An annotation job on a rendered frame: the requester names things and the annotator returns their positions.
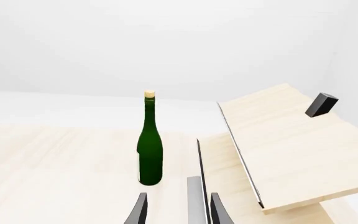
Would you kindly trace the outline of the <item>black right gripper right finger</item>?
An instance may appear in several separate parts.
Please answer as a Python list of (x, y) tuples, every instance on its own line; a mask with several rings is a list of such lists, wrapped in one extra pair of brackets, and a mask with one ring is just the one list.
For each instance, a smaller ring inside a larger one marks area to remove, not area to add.
[(234, 224), (216, 192), (211, 193), (210, 207), (213, 224)]

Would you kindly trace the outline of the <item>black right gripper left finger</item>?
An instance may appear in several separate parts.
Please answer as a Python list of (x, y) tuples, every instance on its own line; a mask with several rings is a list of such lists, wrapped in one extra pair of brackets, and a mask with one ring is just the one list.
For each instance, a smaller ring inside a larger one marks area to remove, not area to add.
[(148, 210), (148, 198), (147, 193), (142, 192), (139, 194), (139, 197), (125, 220), (124, 224), (145, 224), (147, 219), (147, 210)]

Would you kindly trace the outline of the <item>pale wooden drawer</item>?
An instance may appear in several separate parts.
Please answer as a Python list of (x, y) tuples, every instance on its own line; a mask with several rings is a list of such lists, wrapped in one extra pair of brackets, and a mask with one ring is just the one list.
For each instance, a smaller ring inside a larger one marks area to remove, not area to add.
[(318, 204), (265, 215), (228, 133), (200, 140), (207, 192), (216, 192), (234, 224), (334, 224)]

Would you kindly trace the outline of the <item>pale wooden cabinet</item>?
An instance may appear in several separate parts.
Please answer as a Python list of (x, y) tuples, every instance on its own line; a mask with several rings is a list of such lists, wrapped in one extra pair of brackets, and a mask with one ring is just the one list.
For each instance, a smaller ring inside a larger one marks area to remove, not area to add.
[(221, 102), (264, 214), (358, 194), (358, 128), (284, 83)]

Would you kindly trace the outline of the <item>green wine bottle with cork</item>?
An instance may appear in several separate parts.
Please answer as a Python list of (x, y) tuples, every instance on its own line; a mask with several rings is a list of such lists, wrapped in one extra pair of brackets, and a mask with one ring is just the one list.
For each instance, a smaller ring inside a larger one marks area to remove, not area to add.
[(163, 176), (163, 145), (155, 121), (155, 92), (144, 91), (144, 124), (137, 142), (139, 182), (158, 184)]

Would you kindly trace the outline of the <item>black block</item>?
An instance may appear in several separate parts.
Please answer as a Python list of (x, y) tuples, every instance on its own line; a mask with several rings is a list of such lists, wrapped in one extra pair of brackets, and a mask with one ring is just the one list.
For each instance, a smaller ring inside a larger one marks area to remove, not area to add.
[(334, 105), (339, 101), (339, 98), (329, 95), (327, 93), (319, 93), (313, 100), (305, 114), (310, 118), (317, 117), (329, 113)]

